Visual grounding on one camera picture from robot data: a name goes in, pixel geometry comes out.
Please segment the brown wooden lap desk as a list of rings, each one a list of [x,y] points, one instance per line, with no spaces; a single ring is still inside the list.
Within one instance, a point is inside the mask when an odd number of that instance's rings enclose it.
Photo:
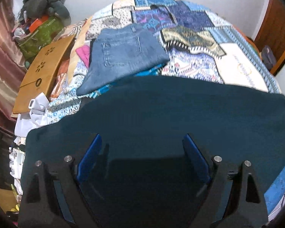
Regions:
[[[67,36],[41,49],[22,80],[13,114],[28,112],[29,103],[40,93],[49,97],[60,63],[67,58],[73,42],[74,35]]]

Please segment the magenta pink cloth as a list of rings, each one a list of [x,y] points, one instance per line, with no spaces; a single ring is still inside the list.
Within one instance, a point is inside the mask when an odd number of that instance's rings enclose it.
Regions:
[[[79,58],[82,60],[86,68],[90,65],[90,46],[83,45],[75,50]]]

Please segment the green patterned storage bag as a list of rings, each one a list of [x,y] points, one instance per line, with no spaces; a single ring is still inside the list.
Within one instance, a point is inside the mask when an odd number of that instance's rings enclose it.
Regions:
[[[63,28],[64,25],[59,18],[50,17],[33,33],[16,39],[17,46],[25,59],[34,58],[41,48],[49,45]]]

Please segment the brown wooden wardrobe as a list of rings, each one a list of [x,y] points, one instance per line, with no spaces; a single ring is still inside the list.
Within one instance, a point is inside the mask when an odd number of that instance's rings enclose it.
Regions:
[[[280,0],[269,0],[254,43],[259,50],[271,48],[277,63],[270,72],[276,75],[285,64],[285,6]]]

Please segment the pink striped curtain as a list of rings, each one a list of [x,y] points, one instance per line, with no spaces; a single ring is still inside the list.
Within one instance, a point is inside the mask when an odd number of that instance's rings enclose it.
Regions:
[[[0,130],[13,136],[16,120],[11,117],[21,81],[26,74],[24,56],[12,41],[13,0],[0,2]]]

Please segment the folded blue denim jeans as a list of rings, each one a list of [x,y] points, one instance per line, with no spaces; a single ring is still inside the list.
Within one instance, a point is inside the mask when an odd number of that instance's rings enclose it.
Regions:
[[[149,30],[131,24],[102,29],[92,44],[90,60],[88,73],[76,90],[78,96],[167,63],[170,58]]]

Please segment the dark teal fleece pants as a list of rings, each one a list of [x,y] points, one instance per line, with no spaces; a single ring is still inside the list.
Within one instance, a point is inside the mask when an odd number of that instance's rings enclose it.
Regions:
[[[190,227],[202,187],[182,140],[250,161],[265,194],[285,166],[285,96],[165,76],[131,77],[57,123],[31,130],[25,163],[102,146],[79,187],[100,227]]]

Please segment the crumpled white paper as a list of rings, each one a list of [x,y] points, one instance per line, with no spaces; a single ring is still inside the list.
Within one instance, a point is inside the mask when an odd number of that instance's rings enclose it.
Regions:
[[[29,102],[29,112],[18,115],[14,134],[18,137],[27,137],[28,133],[33,130],[48,124],[47,116],[45,115],[49,101],[44,93],[40,93],[36,98]]]

